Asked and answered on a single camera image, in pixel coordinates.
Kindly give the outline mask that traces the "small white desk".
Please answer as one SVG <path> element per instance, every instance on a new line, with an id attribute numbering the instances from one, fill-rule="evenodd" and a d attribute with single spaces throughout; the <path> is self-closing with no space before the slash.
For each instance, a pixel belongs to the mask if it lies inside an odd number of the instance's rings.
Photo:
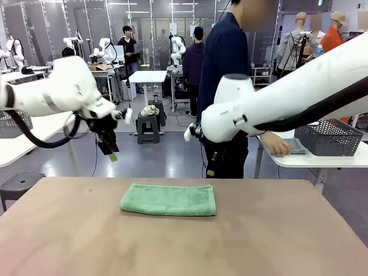
<path id="1" fill-rule="evenodd" d="M 148 91 L 147 85 L 154 83 L 163 83 L 166 77 L 167 71 L 136 71 L 129 77 L 129 81 L 131 84 L 141 83 L 144 89 L 144 107 L 148 104 Z"/>

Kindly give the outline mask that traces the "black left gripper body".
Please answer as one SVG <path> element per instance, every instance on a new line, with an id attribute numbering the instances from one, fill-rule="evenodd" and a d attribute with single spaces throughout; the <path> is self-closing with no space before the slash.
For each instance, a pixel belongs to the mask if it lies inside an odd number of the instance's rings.
<path id="1" fill-rule="evenodd" d="M 85 122 L 89 130 L 99 136 L 114 133 L 114 130 L 116 129 L 118 124 L 118 121 L 115 120 L 111 114 L 103 118 L 85 119 Z"/>

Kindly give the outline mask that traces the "green towel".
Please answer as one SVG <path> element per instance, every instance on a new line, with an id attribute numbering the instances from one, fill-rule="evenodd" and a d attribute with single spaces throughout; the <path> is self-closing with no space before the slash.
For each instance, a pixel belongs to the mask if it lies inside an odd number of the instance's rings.
<path id="1" fill-rule="evenodd" d="M 119 207 L 127 212 L 157 216 L 215 216 L 212 185 L 160 186 L 131 184 Z"/>

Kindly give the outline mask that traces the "mannequin in orange shirt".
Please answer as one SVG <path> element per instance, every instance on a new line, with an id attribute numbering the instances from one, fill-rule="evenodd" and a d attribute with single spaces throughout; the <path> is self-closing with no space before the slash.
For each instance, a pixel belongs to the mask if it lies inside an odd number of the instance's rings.
<path id="1" fill-rule="evenodd" d="M 343 44 L 342 35 L 339 29 L 343 26 L 347 26 L 346 14 L 340 11 L 333 12 L 330 16 L 331 23 L 325 33 L 320 45 L 324 52 L 328 52 Z"/>

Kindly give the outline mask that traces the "mannequin in grey shirt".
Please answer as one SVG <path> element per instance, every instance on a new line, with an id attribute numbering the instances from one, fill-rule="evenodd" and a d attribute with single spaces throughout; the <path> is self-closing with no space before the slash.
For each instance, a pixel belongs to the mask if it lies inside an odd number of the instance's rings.
<path id="1" fill-rule="evenodd" d="M 312 32 L 305 32 L 303 27 L 307 14 L 296 15 L 295 30 L 285 33 L 277 49 L 277 79 L 298 69 L 302 64 L 313 59 L 318 42 Z"/>

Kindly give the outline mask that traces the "grey plastic step stool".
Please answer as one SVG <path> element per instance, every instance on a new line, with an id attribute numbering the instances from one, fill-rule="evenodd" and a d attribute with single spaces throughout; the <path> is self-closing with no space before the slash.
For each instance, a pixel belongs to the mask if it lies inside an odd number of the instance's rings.
<path id="1" fill-rule="evenodd" d="M 160 142 L 160 128 L 158 115 L 142 116 L 138 115 L 136 119 L 137 143 Z"/>

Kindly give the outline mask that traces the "dark grey plastic stool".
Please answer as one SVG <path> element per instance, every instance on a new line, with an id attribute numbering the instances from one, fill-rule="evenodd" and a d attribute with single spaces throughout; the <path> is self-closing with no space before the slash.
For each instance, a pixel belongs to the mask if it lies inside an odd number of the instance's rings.
<path id="1" fill-rule="evenodd" d="M 163 106 L 162 100 L 158 100 L 157 102 L 155 102 L 154 100 L 149 100 L 148 104 L 149 105 L 154 105 L 156 108 L 159 109 L 160 126 L 165 127 L 167 116 L 166 116 L 166 113 L 164 111 L 164 106 Z"/>
<path id="2" fill-rule="evenodd" d="M 0 184 L 0 200 L 3 211 L 7 211 L 6 201 L 19 200 L 30 188 L 44 177 L 45 174 L 42 173 L 22 172 Z"/>

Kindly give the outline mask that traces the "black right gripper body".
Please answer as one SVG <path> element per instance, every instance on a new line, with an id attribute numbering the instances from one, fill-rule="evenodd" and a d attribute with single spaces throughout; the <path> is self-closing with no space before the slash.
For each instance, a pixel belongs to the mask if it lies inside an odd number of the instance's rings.
<path id="1" fill-rule="evenodd" d="M 220 143 L 214 143 L 212 141 L 204 141 L 204 149 L 206 154 L 207 162 L 220 160 Z"/>

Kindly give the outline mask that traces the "beige cloth bundle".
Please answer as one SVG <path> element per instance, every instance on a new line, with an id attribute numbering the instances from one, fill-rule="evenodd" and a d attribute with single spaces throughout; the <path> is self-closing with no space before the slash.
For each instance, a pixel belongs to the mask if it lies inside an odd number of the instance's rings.
<path id="1" fill-rule="evenodd" d="M 143 117 L 149 117 L 149 116 L 153 116 L 153 115 L 159 115 L 159 113 L 160 113 L 160 110 L 155 105 L 147 105 L 140 112 L 140 114 Z"/>

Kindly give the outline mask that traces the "teal grey towel stack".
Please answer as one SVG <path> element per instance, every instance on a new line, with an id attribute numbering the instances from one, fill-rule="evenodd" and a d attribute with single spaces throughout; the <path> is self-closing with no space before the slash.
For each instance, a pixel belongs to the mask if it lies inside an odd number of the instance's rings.
<path id="1" fill-rule="evenodd" d="M 300 143 L 299 139 L 291 138 L 291 139 L 283 139 L 283 140 L 286 141 L 291 147 L 291 151 L 288 155 L 307 155 L 308 154 L 308 150 Z"/>

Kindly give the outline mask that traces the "dark grey perforated basket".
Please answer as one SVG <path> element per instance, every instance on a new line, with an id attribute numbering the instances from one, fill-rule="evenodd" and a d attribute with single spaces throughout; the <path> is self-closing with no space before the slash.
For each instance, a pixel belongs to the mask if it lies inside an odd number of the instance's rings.
<path id="1" fill-rule="evenodd" d="M 294 130 L 294 137 L 315 156 L 354 156 L 363 133 L 336 120 L 319 120 Z"/>

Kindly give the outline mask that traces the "person in purple hoodie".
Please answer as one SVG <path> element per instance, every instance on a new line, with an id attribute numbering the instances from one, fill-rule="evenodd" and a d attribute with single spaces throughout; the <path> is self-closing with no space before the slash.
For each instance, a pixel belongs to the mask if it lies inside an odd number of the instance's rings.
<path id="1" fill-rule="evenodd" d="M 205 53 L 203 37 L 203 28 L 201 26 L 196 26 L 193 32 L 194 42 L 183 55 L 183 78 L 188 88 L 190 99 L 190 115 L 192 117 L 197 116 L 201 70 Z"/>

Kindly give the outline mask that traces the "person's right hand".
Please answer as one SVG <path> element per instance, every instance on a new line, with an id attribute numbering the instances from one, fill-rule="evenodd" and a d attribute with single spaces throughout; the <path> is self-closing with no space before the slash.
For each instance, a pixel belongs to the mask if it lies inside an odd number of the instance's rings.
<path id="1" fill-rule="evenodd" d="M 274 156 L 285 156 L 291 151 L 290 145 L 273 132 L 266 132 L 260 135 L 260 139 L 268 151 Z"/>

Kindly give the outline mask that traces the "person in black top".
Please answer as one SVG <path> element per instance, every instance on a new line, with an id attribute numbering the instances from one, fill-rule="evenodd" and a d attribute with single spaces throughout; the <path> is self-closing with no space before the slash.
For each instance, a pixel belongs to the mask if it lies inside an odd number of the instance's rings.
<path id="1" fill-rule="evenodd" d="M 138 70 L 137 60 L 140 54 L 135 52 L 135 44 L 137 44 L 137 42 L 132 37 L 132 28 L 125 25 L 122 27 L 122 32 L 123 36 L 118 41 L 117 45 L 122 45 L 124 47 L 127 75 L 131 76 Z"/>

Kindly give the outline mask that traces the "person in navy jacket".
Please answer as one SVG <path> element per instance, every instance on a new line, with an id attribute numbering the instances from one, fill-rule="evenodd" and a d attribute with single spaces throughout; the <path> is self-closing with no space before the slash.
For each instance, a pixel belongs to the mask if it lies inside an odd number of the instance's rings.
<path id="1" fill-rule="evenodd" d="M 230 11 L 211 30 L 205 42 L 198 95 L 197 122 L 201 113 L 214 103 L 217 86 L 226 74 L 250 75 L 248 41 L 244 31 L 261 26 L 275 8 L 276 0 L 231 0 Z M 243 179 L 248 155 L 248 138 L 239 132 L 229 142 L 214 178 Z"/>

